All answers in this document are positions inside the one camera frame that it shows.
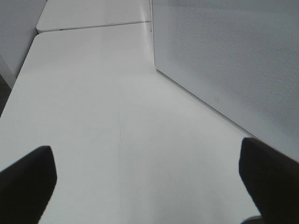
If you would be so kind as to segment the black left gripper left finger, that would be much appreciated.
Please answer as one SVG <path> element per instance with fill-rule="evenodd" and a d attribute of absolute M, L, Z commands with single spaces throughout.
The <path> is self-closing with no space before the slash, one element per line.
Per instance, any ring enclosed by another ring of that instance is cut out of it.
<path fill-rule="evenodd" d="M 51 147 L 41 146 L 0 173 L 0 222 L 36 224 L 57 183 Z"/>

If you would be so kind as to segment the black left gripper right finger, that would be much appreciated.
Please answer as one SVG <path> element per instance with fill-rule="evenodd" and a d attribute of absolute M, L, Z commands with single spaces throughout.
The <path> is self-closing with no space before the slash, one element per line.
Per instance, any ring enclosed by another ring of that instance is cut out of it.
<path fill-rule="evenodd" d="M 299 222 L 297 161 L 255 138 L 244 138 L 239 175 L 264 223 Z"/>

